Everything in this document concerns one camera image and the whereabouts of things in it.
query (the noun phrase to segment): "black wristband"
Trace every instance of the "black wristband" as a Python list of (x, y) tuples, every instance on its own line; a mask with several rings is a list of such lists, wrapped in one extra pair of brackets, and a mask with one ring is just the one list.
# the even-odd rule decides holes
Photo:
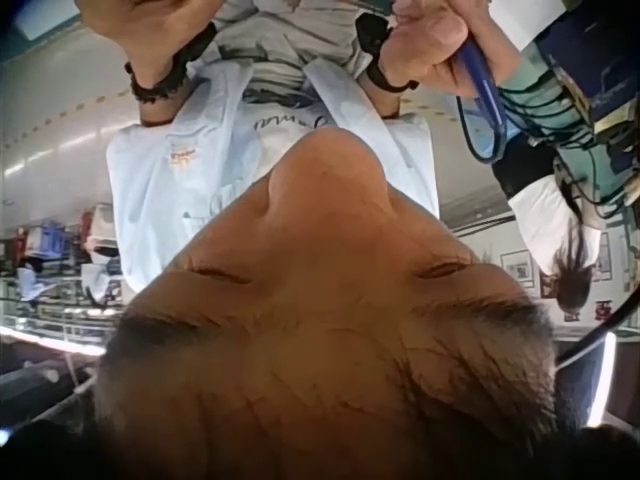
[(144, 88), (138, 84), (131, 63), (125, 65), (126, 72), (131, 76), (131, 91), (140, 103), (155, 103), (166, 100), (176, 93), (187, 79), (187, 63), (202, 56), (218, 31), (213, 22), (196, 35), (186, 46), (173, 56), (173, 65), (169, 74), (152, 88)]
[(380, 66), (378, 65), (379, 60), (379, 56), (373, 57), (373, 60), (367, 67), (367, 76), (369, 77), (369, 80), (371, 80), (371, 83), (373, 83), (380, 90), (384, 90), (385, 92), (389, 93), (403, 93), (409, 89), (415, 90), (420, 85), (415, 80), (410, 80), (409, 83), (403, 85), (402, 87), (394, 87), (387, 81), (386, 77), (380, 70)]

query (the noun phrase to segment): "nose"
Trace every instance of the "nose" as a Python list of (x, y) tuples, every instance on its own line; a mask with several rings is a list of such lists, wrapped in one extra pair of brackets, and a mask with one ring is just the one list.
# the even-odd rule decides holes
[(268, 194), (270, 222), (299, 235), (333, 228), (352, 238), (353, 230), (366, 230), (392, 210), (380, 161), (338, 128), (317, 130), (294, 145), (272, 171)]

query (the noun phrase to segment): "orange embroidered logo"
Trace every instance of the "orange embroidered logo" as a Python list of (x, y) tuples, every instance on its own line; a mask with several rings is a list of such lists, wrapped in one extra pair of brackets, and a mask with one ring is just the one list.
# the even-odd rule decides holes
[(183, 150), (181, 152), (173, 152), (171, 154), (171, 165), (177, 167), (186, 167), (191, 163), (196, 151), (191, 148), (189, 150)]

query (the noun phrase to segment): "person's left hand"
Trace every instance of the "person's left hand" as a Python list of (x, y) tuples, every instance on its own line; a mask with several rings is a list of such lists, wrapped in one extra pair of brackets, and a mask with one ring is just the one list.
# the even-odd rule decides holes
[(518, 68), (520, 53), (489, 14), (488, 0), (396, 0), (398, 25), (382, 45), (379, 66), (394, 86), (420, 82), (440, 93), (475, 97), (465, 65), (455, 58), (471, 34), (496, 84)]

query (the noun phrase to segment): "person's right hand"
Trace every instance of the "person's right hand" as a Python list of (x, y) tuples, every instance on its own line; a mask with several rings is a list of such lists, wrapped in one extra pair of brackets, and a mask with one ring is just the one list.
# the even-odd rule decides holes
[(82, 21), (116, 42), (136, 70), (170, 66), (224, 0), (75, 0)]

